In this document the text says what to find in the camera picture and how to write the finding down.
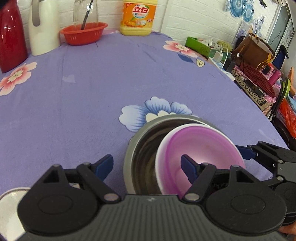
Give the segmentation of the left hand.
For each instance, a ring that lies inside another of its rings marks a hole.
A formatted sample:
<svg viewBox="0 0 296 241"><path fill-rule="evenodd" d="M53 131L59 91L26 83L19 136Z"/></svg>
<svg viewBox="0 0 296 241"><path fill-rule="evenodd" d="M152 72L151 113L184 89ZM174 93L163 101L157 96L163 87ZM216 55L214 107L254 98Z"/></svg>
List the left hand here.
<svg viewBox="0 0 296 241"><path fill-rule="evenodd" d="M279 231L281 233L286 233L286 234L289 234L289 235L296 235L296 223L294 222L291 225L281 226Z"/></svg>

